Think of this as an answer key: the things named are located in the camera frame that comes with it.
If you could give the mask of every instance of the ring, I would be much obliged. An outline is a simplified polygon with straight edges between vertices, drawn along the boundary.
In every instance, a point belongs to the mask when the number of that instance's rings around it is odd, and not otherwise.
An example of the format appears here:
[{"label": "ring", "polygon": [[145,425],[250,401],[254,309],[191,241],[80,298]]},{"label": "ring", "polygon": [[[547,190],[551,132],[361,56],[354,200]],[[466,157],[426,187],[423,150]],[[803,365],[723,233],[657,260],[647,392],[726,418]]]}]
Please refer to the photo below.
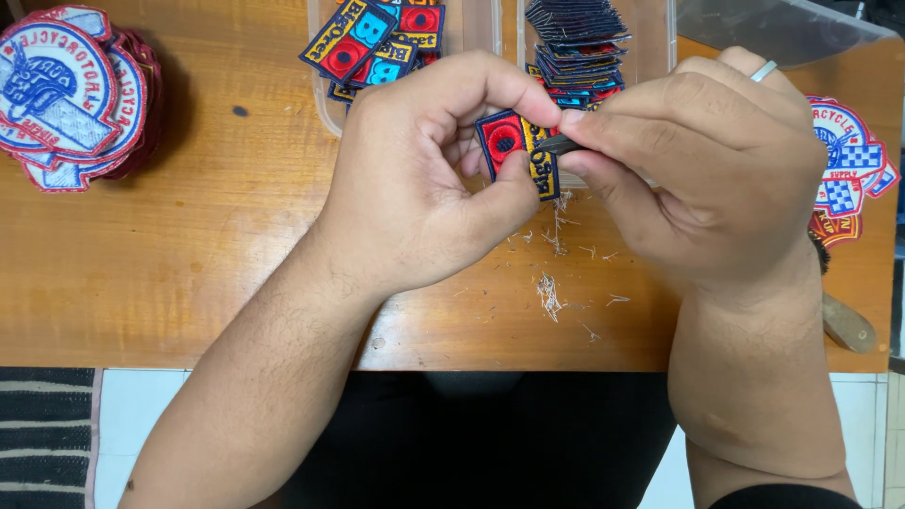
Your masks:
[{"label": "ring", "polygon": [[773,72],[776,67],[778,67],[778,64],[771,60],[770,62],[767,62],[767,65],[761,67],[760,71],[755,72],[754,76],[751,76],[751,79],[760,83],[768,74]]}]

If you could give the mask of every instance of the black and white rug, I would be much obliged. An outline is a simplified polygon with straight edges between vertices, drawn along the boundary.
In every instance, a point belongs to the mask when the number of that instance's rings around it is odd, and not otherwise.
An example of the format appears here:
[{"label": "black and white rug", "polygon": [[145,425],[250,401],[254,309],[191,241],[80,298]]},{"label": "black and white rug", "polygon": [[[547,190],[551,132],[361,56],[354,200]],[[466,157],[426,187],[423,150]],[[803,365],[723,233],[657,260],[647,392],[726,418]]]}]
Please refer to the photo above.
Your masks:
[{"label": "black and white rug", "polygon": [[0,368],[0,509],[94,509],[101,373]]}]

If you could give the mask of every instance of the stack of patches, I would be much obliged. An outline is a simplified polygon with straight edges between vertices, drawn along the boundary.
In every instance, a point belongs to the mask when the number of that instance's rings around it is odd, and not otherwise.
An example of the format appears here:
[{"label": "stack of patches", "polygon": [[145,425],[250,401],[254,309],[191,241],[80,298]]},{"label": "stack of patches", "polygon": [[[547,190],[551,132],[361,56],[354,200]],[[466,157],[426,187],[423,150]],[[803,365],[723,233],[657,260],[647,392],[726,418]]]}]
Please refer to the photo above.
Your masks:
[{"label": "stack of patches", "polygon": [[444,5],[438,0],[345,0],[299,55],[346,103],[370,85],[393,82],[440,58]]},{"label": "stack of patches", "polygon": [[[631,35],[609,0],[534,0],[526,17],[546,44],[536,45],[536,65],[528,73],[544,85],[561,108],[596,110],[604,99],[624,90],[615,43]],[[475,123],[491,180],[514,150],[530,154],[531,177],[541,201],[559,198],[559,168],[554,154],[538,149],[559,133],[531,125],[513,110],[505,110]]]},{"label": "stack of patches", "polygon": [[154,52],[100,9],[38,11],[0,36],[0,148],[42,192],[125,177],[157,148],[162,107]]},{"label": "stack of patches", "polygon": [[560,107],[596,110],[624,90],[619,60],[626,50],[622,16],[609,0],[534,0],[525,12],[545,44],[535,45],[535,65],[526,70]]}]

